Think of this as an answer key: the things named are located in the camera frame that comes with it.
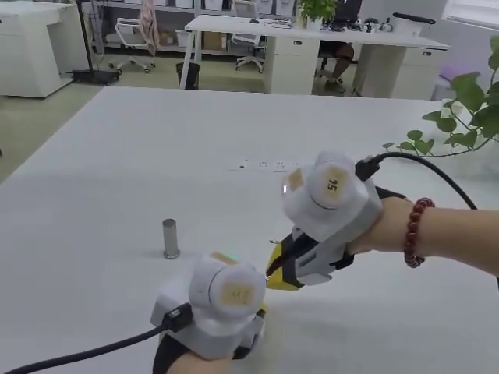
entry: red beaded bracelet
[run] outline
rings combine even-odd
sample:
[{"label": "red beaded bracelet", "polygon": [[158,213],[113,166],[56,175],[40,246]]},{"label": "red beaded bracelet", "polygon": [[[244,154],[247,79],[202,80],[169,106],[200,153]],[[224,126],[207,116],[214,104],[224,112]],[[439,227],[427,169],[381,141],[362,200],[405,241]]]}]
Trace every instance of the red beaded bracelet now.
[{"label": "red beaded bracelet", "polygon": [[419,199],[412,208],[407,224],[407,234],[405,234],[404,261],[407,266],[413,269],[424,263],[424,258],[416,256],[416,241],[418,236],[419,221],[427,207],[435,206],[434,202],[426,197]]}]

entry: power strip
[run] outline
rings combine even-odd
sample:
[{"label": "power strip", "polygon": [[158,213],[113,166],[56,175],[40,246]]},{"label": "power strip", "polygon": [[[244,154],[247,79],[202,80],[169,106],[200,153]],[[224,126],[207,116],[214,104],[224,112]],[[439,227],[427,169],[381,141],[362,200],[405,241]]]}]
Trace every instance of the power strip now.
[{"label": "power strip", "polygon": [[302,165],[298,161],[258,161],[243,158],[231,162],[228,166],[230,171],[266,171],[270,173],[289,173]]}]

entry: metal cylinder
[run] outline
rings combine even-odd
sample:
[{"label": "metal cylinder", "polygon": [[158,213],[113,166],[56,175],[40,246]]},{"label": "metal cylinder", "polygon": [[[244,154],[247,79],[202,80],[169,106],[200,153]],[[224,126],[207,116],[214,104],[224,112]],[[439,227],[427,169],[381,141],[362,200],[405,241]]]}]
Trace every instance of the metal cylinder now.
[{"label": "metal cylinder", "polygon": [[177,222],[171,218],[163,221],[163,239],[165,240],[165,258],[176,259],[180,256],[177,242]]}]

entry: window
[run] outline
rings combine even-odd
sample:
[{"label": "window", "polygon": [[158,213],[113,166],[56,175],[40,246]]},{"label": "window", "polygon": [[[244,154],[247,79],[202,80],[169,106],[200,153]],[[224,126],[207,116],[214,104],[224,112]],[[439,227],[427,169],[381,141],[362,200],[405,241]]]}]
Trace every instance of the window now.
[{"label": "window", "polygon": [[499,30],[499,0],[447,0],[442,18]]}]

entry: table surface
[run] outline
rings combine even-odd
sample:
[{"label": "table surface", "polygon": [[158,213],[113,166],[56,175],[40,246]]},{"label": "table surface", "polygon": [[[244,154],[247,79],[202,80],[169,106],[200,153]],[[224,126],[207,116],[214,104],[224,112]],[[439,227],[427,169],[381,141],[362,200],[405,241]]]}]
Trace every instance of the table surface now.
[{"label": "table surface", "polygon": [[[240,157],[355,158],[423,126],[436,102],[105,87],[0,185],[0,372],[151,328],[161,283],[213,251],[264,270],[289,233],[282,174]],[[419,165],[386,161],[378,185],[463,207]],[[499,209],[497,184],[458,180]],[[182,255],[162,257],[161,222]],[[357,256],[334,280],[268,291],[264,343],[234,373],[496,374],[499,294],[489,275],[399,254]],[[156,339],[50,373],[147,373]]]},{"label": "table surface", "polygon": [[344,41],[348,43],[381,44],[399,47],[448,49],[446,44],[431,41],[424,37],[412,37],[397,33],[363,33],[351,30],[332,32],[294,28],[282,29],[266,26],[267,22],[270,21],[260,19],[260,23],[250,23],[249,18],[201,15],[189,22],[186,25],[186,30],[252,34],[267,37],[311,38],[321,39],[322,41]]},{"label": "table surface", "polygon": [[60,4],[53,2],[0,2],[0,14],[26,14],[33,12],[47,12],[54,9],[63,9],[74,4]]}]

